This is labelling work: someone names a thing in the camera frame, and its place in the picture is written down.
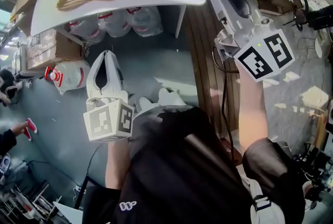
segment wooden panel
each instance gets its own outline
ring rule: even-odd
[[[184,26],[191,47],[199,105],[213,120],[216,133],[226,135],[221,115],[224,84],[227,85],[225,115],[231,130],[238,128],[240,86],[237,82],[238,74],[227,73],[227,82],[224,83],[224,73],[213,63],[211,53],[214,39],[223,26],[217,20],[209,1],[200,7],[187,7]],[[236,69],[234,61],[230,59],[224,66],[226,70]]]

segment logo on shirt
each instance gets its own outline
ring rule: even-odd
[[[121,211],[130,211],[130,210],[132,210],[132,208],[134,207],[136,205],[136,201],[132,201],[132,202],[126,202],[126,203],[124,203],[124,202],[121,202],[120,204],[119,204],[119,207],[120,207],[120,210]]]

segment forearm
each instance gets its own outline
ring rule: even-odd
[[[108,160],[105,172],[105,186],[121,190],[130,165],[129,143],[127,139],[108,144]]]
[[[239,65],[239,142],[245,151],[253,142],[268,137],[263,83],[256,83]]]

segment red shoe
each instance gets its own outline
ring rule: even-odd
[[[28,138],[29,141],[31,141],[31,135],[27,128],[24,129],[24,135]]]
[[[38,133],[37,131],[37,127],[36,125],[32,122],[32,120],[30,118],[27,118],[27,122],[28,122],[28,127],[29,129],[31,129],[35,134]]]

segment table leg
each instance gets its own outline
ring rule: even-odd
[[[56,27],[55,30],[57,30],[57,32],[67,37],[68,39],[71,39],[72,41],[78,43],[79,45],[84,46],[84,43],[81,40],[79,40],[76,36],[72,35],[71,33],[68,33],[62,26]]]
[[[181,30],[182,22],[184,19],[184,14],[186,10],[186,5],[180,5],[181,11],[179,12],[179,17],[178,17],[178,23],[177,23],[177,28],[176,28],[176,34],[175,37],[178,38],[179,32]]]

